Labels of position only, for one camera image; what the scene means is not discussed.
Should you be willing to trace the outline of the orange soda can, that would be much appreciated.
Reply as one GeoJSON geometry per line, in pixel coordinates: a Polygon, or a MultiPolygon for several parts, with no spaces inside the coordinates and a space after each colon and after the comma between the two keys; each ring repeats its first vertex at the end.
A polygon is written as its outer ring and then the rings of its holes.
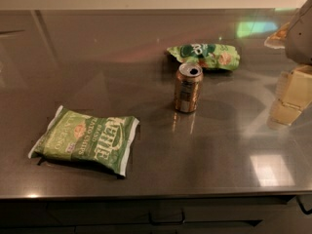
{"type": "Polygon", "coordinates": [[[183,113],[192,113],[197,108],[203,83],[203,70],[194,62],[179,66],[175,74],[175,109],[183,113]]]}

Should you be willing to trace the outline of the green kettle chips bag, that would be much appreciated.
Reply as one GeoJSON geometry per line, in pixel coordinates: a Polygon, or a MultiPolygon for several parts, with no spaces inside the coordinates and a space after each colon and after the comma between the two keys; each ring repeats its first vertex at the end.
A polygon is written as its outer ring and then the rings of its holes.
{"type": "Polygon", "coordinates": [[[61,105],[28,157],[96,162],[125,176],[138,123],[134,116],[98,118],[61,105]]]}

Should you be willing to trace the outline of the crumpled green snack bag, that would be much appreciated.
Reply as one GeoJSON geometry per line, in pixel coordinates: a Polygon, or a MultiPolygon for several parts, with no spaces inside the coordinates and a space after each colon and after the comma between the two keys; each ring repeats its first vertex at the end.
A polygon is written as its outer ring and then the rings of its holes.
{"type": "Polygon", "coordinates": [[[240,55],[233,46],[223,44],[187,44],[167,51],[181,63],[195,62],[205,69],[234,71],[240,64],[240,55]]]}

